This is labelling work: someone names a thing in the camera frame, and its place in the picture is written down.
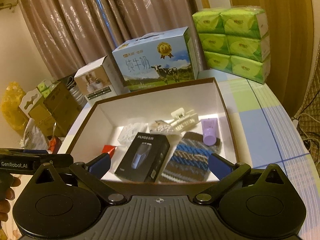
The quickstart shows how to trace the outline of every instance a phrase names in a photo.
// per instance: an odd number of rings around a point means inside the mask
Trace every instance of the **checkered tablecloth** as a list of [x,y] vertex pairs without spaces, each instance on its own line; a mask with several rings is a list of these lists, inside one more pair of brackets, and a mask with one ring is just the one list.
[[[304,240],[320,239],[320,180],[286,111],[265,84],[206,70],[199,78],[215,77],[226,104],[241,161],[253,168],[277,163],[288,176],[307,208],[301,228]],[[69,131],[59,153],[65,153],[89,113],[87,104]]]

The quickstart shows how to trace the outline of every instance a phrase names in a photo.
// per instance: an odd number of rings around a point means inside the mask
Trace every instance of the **cable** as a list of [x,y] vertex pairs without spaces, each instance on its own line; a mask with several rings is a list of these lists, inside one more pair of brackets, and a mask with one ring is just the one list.
[[298,115],[298,122],[299,122],[299,119],[300,119],[300,117],[301,117],[302,115],[306,115],[306,116],[310,117],[311,119],[313,119],[314,121],[320,123],[319,120],[317,120],[316,118],[312,117],[310,114],[306,114],[306,113],[302,113],[302,114],[299,114],[299,115]]
[[311,102],[309,103],[309,105],[307,105],[301,112],[303,113],[311,104],[312,102],[316,99],[317,95],[320,93],[320,90],[318,90],[318,92],[316,93],[315,97],[311,100]]
[[320,142],[319,142],[318,139],[316,139],[316,138],[314,138],[314,137],[309,137],[307,133],[312,133],[312,134],[315,134],[315,135],[317,135],[317,136],[320,136],[320,135],[317,134],[317,133],[314,133],[314,132],[305,132],[305,131],[301,128],[299,121],[300,121],[300,117],[301,117],[302,115],[306,115],[306,116],[310,117],[311,119],[313,119],[314,121],[316,121],[316,122],[318,122],[318,123],[320,123],[320,121],[317,120],[317,119],[315,119],[314,117],[312,117],[310,114],[306,114],[306,113],[302,113],[302,114],[298,115],[298,118],[297,118],[297,120],[298,120],[298,125],[297,125],[297,127],[299,127],[299,129],[301,130],[301,132],[303,133],[303,135],[306,136],[306,138],[303,139],[302,141],[310,141],[310,147],[309,147],[308,152],[311,151],[311,149],[312,149],[312,147],[313,147],[313,145],[312,145],[313,143],[316,145],[316,148],[317,148],[317,153],[316,153],[317,160],[315,160],[314,162],[315,162],[315,165],[316,165],[316,167],[317,167],[317,166],[319,165],[319,163],[320,163]]

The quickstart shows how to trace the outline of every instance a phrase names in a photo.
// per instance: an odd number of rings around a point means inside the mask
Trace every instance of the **beige curtain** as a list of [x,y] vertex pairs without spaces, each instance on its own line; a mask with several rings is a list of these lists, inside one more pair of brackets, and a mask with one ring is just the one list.
[[267,84],[289,116],[300,108],[313,51],[311,0],[230,0],[232,5],[266,9],[270,32],[271,72]]
[[[189,26],[197,43],[194,0],[19,0],[50,73],[62,78],[125,40]],[[198,49],[199,63],[203,53]]]

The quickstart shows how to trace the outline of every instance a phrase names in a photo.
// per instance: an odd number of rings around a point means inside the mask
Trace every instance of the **white hair clip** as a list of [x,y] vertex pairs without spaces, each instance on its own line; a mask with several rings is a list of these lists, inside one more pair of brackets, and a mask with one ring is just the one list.
[[198,114],[194,110],[185,113],[183,108],[179,108],[172,112],[171,116],[174,120],[169,124],[178,132],[188,130],[190,127],[199,123]]

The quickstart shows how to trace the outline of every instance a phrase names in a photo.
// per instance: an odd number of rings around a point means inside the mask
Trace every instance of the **cardboard box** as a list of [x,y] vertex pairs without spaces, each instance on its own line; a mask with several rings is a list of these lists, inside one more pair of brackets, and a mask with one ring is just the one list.
[[[76,132],[77,136],[73,138],[70,147],[67,150],[63,149],[61,153],[71,154],[74,162],[87,163],[100,155],[104,145],[117,146],[111,159],[112,169],[102,179],[123,183],[125,180],[114,174],[127,152],[127,148],[119,146],[118,142],[123,127],[135,122],[169,122],[172,120],[171,112],[180,107],[185,111],[194,109],[199,119],[217,118],[217,137],[222,145],[219,155],[232,163],[239,161],[228,112],[213,78],[175,83],[99,101]],[[202,134],[201,123],[196,124],[190,131]],[[167,138],[171,147],[159,173],[165,168],[166,162],[181,140],[179,136]],[[207,180],[218,181],[218,178],[211,173]]]
[[136,182],[154,182],[170,148],[165,135],[137,133],[115,174]]
[[39,85],[37,85],[37,88],[40,93],[48,89],[52,85],[52,81],[49,79],[43,80]]
[[45,136],[52,136],[54,123],[57,123],[55,135],[65,137],[81,111],[80,106],[62,82],[58,83],[47,98],[41,98],[30,110]]
[[188,27],[126,41],[112,54],[131,91],[194,80],[198,76]]
[[74,79],[91,106],[98,100],[128,92],[108,56],[80,68]]

